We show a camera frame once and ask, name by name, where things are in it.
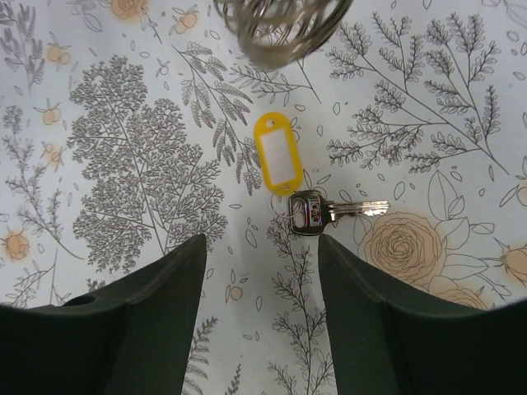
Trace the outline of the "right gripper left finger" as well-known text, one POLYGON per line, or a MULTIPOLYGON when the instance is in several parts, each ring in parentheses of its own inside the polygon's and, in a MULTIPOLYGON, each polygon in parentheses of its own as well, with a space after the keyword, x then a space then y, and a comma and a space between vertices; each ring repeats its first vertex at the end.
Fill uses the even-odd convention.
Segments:
POLYGON ((3 305, 2 393, 181 393, 206 260, 195 235, 63 306, 3 305))

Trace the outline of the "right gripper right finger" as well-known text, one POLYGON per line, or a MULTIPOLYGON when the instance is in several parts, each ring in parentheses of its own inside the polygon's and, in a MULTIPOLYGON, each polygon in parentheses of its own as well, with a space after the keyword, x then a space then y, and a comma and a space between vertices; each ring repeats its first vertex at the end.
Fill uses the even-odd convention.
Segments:
POLYGON ((341 394, 523 394, 526 303, 479 310, 420 291, 319 237, 341 394))

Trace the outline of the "yellow tag with key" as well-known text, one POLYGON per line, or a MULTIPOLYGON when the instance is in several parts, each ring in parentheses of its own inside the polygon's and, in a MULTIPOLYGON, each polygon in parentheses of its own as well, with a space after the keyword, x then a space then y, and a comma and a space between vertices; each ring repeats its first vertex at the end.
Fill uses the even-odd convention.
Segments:
POLYGON ((264 184, 272 194, 269 207, 288 222, 291 231, 316 236, 344 216, 381 216, 387 201, 336 203, 315 189, 301 190, 304 169, 289 118, 280 112, 260 116, 254 141, 264 184))

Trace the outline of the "metal keyring disc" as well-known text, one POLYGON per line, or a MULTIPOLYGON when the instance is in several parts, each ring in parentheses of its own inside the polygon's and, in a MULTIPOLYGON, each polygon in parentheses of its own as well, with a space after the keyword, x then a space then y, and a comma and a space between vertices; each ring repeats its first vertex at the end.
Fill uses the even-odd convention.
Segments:
POLYGON ((351 8, 352 0, 228 0, 214 7, 255 65, 276 70, 322 46, 351 8))

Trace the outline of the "floral table mat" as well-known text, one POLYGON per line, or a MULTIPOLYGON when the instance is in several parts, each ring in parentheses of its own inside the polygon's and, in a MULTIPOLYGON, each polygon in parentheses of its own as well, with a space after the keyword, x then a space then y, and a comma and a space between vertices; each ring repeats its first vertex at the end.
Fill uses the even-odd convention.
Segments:
POLYGON ((420 291, 526 303, 526 4, 353 1, 265 70, 215 1, 1 4, 1 307, 63 306, 203 235, 179 394, 341 394, 329 235, 420 291), (293 233, 254 141, 286 115, 301 190, 387 201, 293 233))

